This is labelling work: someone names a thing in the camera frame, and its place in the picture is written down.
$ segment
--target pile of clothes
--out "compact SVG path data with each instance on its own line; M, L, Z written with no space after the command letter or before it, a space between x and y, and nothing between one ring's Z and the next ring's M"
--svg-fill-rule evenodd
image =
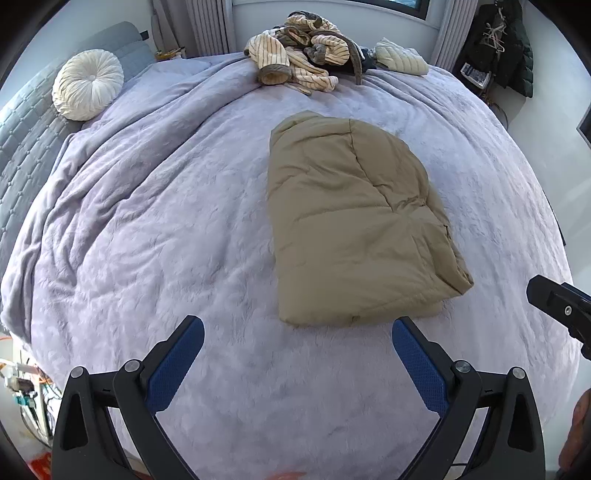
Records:
M361 85L363 73L378 65L414 75L426 75L429 70L411 48L402 48L387 38L373 50L360 47L334 23L306 11L292 12L284 25L252 37L244 53L256 62L262 84L286 84L306 95L314 90L331 92L339 83L331 74L334 72L352 73Z

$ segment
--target metal screw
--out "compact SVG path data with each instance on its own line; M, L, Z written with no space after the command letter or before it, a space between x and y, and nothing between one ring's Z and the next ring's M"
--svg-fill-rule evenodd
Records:
M130 360L125 364L126 372L135 372L139 368L139 362L137 360Z
M471 368L472 366L465 360L458 360L456 362L456 370L463 374L467 374Z
M72 378L78 378L78 377L81 377L83 373L84 373L84 369L82 367L74 367L72 369L72 371L70 372L70 376Z
M522 368L515 367L512 370L512 373L515 378L519 378L520 380L525 378L525 370L523 370Z

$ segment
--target beige puffer jacket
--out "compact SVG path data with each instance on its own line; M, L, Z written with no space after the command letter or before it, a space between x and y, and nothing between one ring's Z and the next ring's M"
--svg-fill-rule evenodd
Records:
M362 121L302 112L271 134L279 313L294 325L435 314L473 285L427 172Z

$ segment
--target window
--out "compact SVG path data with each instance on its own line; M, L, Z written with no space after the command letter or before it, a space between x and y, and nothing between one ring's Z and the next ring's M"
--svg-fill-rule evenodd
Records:
M377 5L378 7L389 8L403 14L412 15L425 20L427 18L427 9L429 0L353 0L363 4Z

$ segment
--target dark green jacket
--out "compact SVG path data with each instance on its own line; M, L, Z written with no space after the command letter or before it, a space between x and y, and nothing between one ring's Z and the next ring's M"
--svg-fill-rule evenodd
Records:
M534 53L522 21L519 0L499 2L507 27L502 37L505 51L496 59L495 50L480 43L486 24L493 25L498 7L482 5L472 22L466 41L467 56L478 70L495 73L495 82L511 87L516 92L532 97L534 93Z

